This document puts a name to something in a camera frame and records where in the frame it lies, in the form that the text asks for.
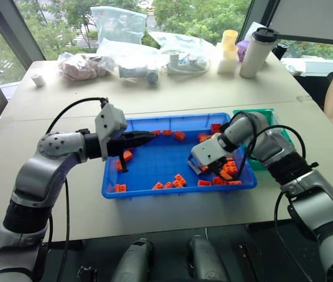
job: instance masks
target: black cable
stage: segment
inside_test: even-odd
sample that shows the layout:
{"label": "black cable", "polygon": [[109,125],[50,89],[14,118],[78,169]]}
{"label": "black cable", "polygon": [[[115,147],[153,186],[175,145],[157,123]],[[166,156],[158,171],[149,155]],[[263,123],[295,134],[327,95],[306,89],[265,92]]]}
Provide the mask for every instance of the black cable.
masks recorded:
{"label": "black cable", "polygon": [[50,249],[50,244],[53,240],[53,216],[50,213],[49,216],[49,240],[48,240],[48,250]]}
{"label": "black cable", "polygon": [[[93,97],[93,98],[85,98],[81,100],[77,100],[70,104],[69,106],[65,107],[52,121],[50,124],[49,128],[46,131],[46,134],[50,133],[57,121],[63,116],[65,112],[67,112],[69,109],[72,107],[83,103],[83,102],[88,102],[88,101],[100,101],[101,103],[101,108],[107,103],[107,99],[105,98],[99,98],[99,97]],[[68,253],[68,245],[69,245],[69,238],[70,238],[70,207],[69,207],[69,194],[68,194],[68,182],[67,182],[67,177],[65,179],[65,187],[66,187],[66,241],[65,241],[65,247],[63,249],[63,255],[62,255],[62,261],[60,263],[59,271],[58,271],[58,277],[56,279],[57,282],[60,282],[63,277],[63,272],[65,271],[65,266],[66,266],[66,260],[67,260],[67,253]],[[52,214],[49,216],[49,226],[50,226],[50,231],[49,231],[49,243],[48,245],[50,246],[50,243],[52,241],[53,237],[53,217]]]}
{"label": "black cable", "polygon": [[70,240],[70,201],[69,201],[69,195],[68,195],[67,178],[65,179],[65,186],[66,186],[66,241],[65,241],[65,248],[63,249],[62,261],[60,263],[58,277],[56,279],[56,282],[62,281],[63,272],[65,271],[65,267],[66,267],[68,244],[69,244],[69,240]]}
{"label": "black cable", "polygon": [[242,162],[240,164],[240,167],[238,169],[238,173],[236,176],[232,177],[231,179],[227,179],[225,177],[223,177],[220,172],[215,173],[219,178],[225,180],[225,181],[235,181],[237,179],[239,179],[242,175],[246,160],[248,157],[251,156],[254,148],[255,148],[255,144],[256,144],[256,140],[257,140],[257,134],[256,134],[256,125],[254,120],[251,118],[250,114],[246,113],[246,112],[237,112],[232,118],[231,120],[228,122],[228,127],[231,125],[231,123],[233,122],[233,120],[238,116],[238,115],[244,115],[245,117],[247,117],[247,119],[250,121],[252,130],[253,130],[253,139],[248,143],[248,146],[246,148],[246,151],[244,153],[244,156],[242,158]]}
{"label": "black cable", "polygon": [[46,131],[46,134],[50,133],[50,131],[53,129],[53,127],[55,126],[56,122],[60,119],[60,117],[63,116],[63,114],[65,112],[67,112],[70,108],[76,106],[77,104],[83,103],[83,102],[87,102],[87,101],[100,101],[101,104],[103,102],[107,102],[107,99],[105,98],[99,98],[99,97],[93,97],[93,98],[85,98],[85,99],[81,99],[81,100],[77,100],[76,102],[73,102],[72,104],[70,104],[69,106],[65,107],[63,111],[61,111],[56,118],[54,118],[54,120],[52,121],[52,123],[50,124],[48,130]]}
{"label": "black cable", "polygon": [[[287,129],[291,132],[293,132],[295,134],[295,136],[297,137],[298,141],[300,142],[300,145],[301,145],[301,149],[302,149],[302,157],[305,159],[306,158],[306,146],[305,146],[305,143],[303,142],[303,139],[301,137],[301,135],[293,128],[289,127],[289,126],[286,126],[286,125],[271,125],[261,131],[259,131],[257,134],[256,134],[256,138],[259,137],[260,134],[270,130],[270,129],[273,129],[273,128],[283,128],[283,129]],[[242,162],[241,162],[241,166],[240,166],[240,169],[238,170],[238,173],[236,176],[234,176],[232,179],[226,179],[225,177],[223,177],[221,174],[216,174],[219,178],[225,180],[225,181],[233,181],[233,180],[237,180],[240,178],[242,172],[243,172],[243,168],[244,168],[244,164],[245,164],[245,161],[248,157],[251,157],[251,154],[255,148],[255,144],[256,144],[256,138],[254,138],[247,146],[247,149],[245,151],[245,154],[244,154],[244,157],[242,159]]]}
{"label": "black cable", "polygon": [[291,132],[293,132],[295,134],[295,136],[297,137],[298,141],[300,142],[301,144],[301,148],[302,148],[302,157],[304,159],[306,159],[306,146],[305,146],[305,143],[303,142],[303,139],[301,137],[301,135],[293,128],[289,127],[289,126],[286,126],[286,125],[271,125],[263,130],[261,130],[257,136],[259,136],[260,134],[270,130],[270,129],[273,129],[273,128],[283,128],[283,129],[287,129]]}
{"label": "black cable", "polygon": [[285,248],[286,252],[288,253],[288,255],[291,257],[291,259],[293,260],[293,262],[295,263],[295,265],[299,268],[299,270],[302,272],[303,276],[306,278],[307,281],[312,282],[311,277],[305,272],[305,270],[302,268],[302,266],[299,264],[299,262],[297,261],[297,259],[294,257],[294,255],[292,254],[292,252],[290,251],[290,249],[288,248],[288,246],[286,245],[286,242],[284,241],[283,237],[280,234],[280,231],[278,229],[278,207],[280,205],[280,201],[281,198],[283,196],[283,192],[280,192],[277,200],[276,200],[276,205],[274,206],[274,228],[276,230],[277,236],[279,238],[279,240],[281,241],[283,247]]}

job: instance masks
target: small white cap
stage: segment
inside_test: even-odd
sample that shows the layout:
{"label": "small white cap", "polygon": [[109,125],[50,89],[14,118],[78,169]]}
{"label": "small white cap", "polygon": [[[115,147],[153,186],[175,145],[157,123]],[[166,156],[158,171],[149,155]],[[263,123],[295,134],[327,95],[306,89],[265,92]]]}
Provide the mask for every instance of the small white cap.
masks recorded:
{"label": "small white cap", "polygon": [[37,85],[37,87],[42,87],[46,84],[45,80],[43,79],[42,75],[36,73],[31,76],[33,82]]}

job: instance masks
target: green tray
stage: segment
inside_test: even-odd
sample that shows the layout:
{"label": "green tray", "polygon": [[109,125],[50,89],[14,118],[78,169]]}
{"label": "green tray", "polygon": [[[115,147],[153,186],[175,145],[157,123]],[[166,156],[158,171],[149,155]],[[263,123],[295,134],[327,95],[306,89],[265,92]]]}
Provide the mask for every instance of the green tray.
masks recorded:
{"label": "green tray", "polygon": [[[265,118],[267,119],[267,122],[269,125],[278,125],[278,120],[276,118],[276,115],[274,114],[274,109],[250,109],[250,110],[234,110],[233,113],[236,114],[237,112],[258,112],[262,113]],[[291,143],[291,141],[288,133],[285,129],[281,131],[281,134]],[[265,170],[266,168],[257,160],[250,160],[250,165],[253,168],[253,170]]]}

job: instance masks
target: white table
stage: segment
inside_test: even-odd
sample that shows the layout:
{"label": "white table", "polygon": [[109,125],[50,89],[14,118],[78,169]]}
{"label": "white table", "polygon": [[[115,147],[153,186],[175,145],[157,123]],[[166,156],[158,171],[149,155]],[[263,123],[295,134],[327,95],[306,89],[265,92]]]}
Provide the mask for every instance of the white table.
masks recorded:
{"label": "white table", "polygon": [[[126,116],[211,112],[232,114],[234,109],[256,108],[274,108],[283,124],[298,130],[307,147],[308,161],[319,162],[320,172],[333,185],[333,125],[312,101],[163,113],[149,112]],[[74,131],[88,127],[94,131],[93,120],[93,117],[63,118],[57,123],[55,129]],[[33,155],[37,141],[50,122],[51,119],[0,121],[0,220],[5,214],[18,170]],[[292,134],[290,135],[297,145],[296,138]],[[101,195],[103,167],[104,164],[99,159],[95,159],[76,166],[68,174],[71,212],[70,237],[72,240],[272,220],[274,203],[280,192],[278,184],[268,172],[264,171],[256,173],[258,186],[251,190],[227,194],[214,192],[182,194],[181,196],[139,197],[132,200],[108,200]],[[53,209],[53,217],[54,240],[63,240],[65,237],[64,189]],[[286,202],[282,202],[280,218],[288,217]]]}
{"label": "white table", "polygon": [[[60,74],[56,61],[35,62],[2,114],[2,119],[52,119],[65,106],[86,97],[108,97],[124,113],[168,112],[187,109],[245,106],[261,103],[295,102],[308,94],[273,55],[267,58],[255,79],[238,74],[219,76],[215,67],[198,77],[161,75],[155,86],[134,84],[114,76],[85,82],[69,82]],[[46,85],[36,88],[31,79],[41,73]],[[97,105],[84,103],[66,117],[95,116]]]}

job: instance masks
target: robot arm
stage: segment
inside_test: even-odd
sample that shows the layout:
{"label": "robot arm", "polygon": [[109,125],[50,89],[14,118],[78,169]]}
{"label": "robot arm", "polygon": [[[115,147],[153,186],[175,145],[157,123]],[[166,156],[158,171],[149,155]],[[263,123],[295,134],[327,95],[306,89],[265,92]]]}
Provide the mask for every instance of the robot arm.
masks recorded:
{"label": "robot arm", "polygon": [[95,119],[96,133],[53,132],[20,169],[4,220],[0,223],[0,281],[38,281],[47,247],[47,221],[68,171],[88,159],[120,156],[123,149],[151,140],[148,132],[123,133],[123,112],[105,103]]}
{"label": "robot arm", "polygon": [[[250,113],[252,125],[261,132],[268,127],[265,117]],[[192,156],[202,166],[222,166],[226,156],[249,144],[253,127],[249,119],[238,115],[223,132],[216,133],[192,148]],[[299,230],[316,239],[327,277],[333,281],[333,187],[313,166],[296,152],[280,132],[265,131],[257,138],[253,155],[268,169],[289,199],[288,211]]]}

